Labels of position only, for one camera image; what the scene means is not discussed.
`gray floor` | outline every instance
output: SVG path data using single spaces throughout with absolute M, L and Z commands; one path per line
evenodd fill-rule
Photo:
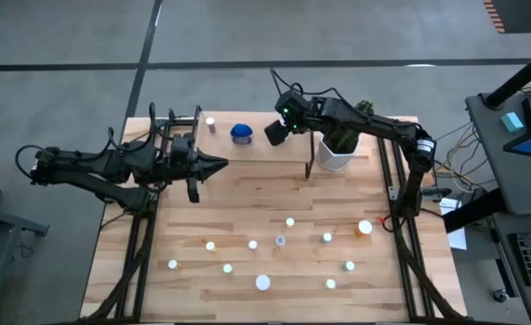
M 0 64 L 137 62 L 153 0 L 0 1 Z M 402 60 L 531 57 L 531 34 L 496 33 L 482 0 L 166 0 L 150 62 L 233 60 Z M 519 66 L 282 69 L 307 89 L 338 88 L 377 112 L 419 116 L 433 136 L 468 121 L 464 98 L 491 91 Z M 33 187 L 14 167 L 24 144 L 98 150 L 108 126 L 119 133 L 135 72 L 0 72 L 0 207 L 51 224 L 18 256 L 5 286 L 0 324 L 73 320 L 89 274 L 103 205 L 69 186 Z M 137 115 L 195 105 L 268 111 L 276 100 L 267 70 L 148 71 Z M 443 159 L 460 134 L 440 142 Z M 462 162 L 470 152 L 460 153 Z M 479 150 L 469 163 L 484 160 Z M 23 164 L 32 162 L 23 156 Z M 472 174 L 492 179 L 488 166 Z M 441 185 L 453 187 L 452 181 Z M 469 252 L 482 251 L 471 246 Z M 470 316 L 528 323 L 520 300 L 493 302 L 500 287 L 492 261 L 458 253 Z

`wooden table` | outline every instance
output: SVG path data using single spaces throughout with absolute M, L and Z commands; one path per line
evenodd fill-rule
M 126 139 L 146 130 L 143 119 L 129 119 Z M 347 168 L 326 172 L 315 163 L 308 181 L 302 162 L 231 161 L 200 185 L 201 203 L 188 201 L 183 182 L 170 186 L 157 212 L 141 320 L 407 320 L 394 238 L 377 222 L 388 213 L 377 140 L 369 135 L 360 140 Z M 394 159 L 389 161 L 395 171 Z M 119 212 L 119 207 L 108 207 L 104 220 Z M 295 219 L 290 229 L 284 224 L 288 217 Z M 372 222 L 374 231 L 357 238 L 354 227 L 362 219 Z M 427 273 L 464 314 L 443 221 L 422 213 L 416 223 Z M 81 316 L 99 306 L 121 275 L 130 226 L 130 218 L 122 218 L 101 232 Z M 333 234 L 328 245 L 321 243 L 325 232 Z M 274 243 L 280 234 L 287 239 L 282 249 Z M 252 239 L 258 242 L 255 252 L 247 248 Z M 208 241 L 216 243 L 215 253 L 205 249 Z M 179 261 L 181 269 L 169 270 L 170 259 Z M 356 263 L 353 272 L 341 270 L 347 260 Z M 222 272 L 225 263 L 233 265 L 233 274 Z M 259 274 L 270 276 L 269 291 L 256 288 Z M 324 288 L 328 278 L 337 289 Z M 419 314 L 424 314 L 414 277 L 413 287 Z M 133 306 L 129 292 L 127 313 Z

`white paper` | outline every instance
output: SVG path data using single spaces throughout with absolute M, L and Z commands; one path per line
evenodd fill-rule
M 442 212 L 442 215 L 454 211 L 461 206 L 462 202 L 453 199 L 444 198 L 440 201 L 440 211 Z M 448 234 L 448 242 L 452 248 L 466 250 L 466 234 L 464 233 L 464 228 L 460 228 Z

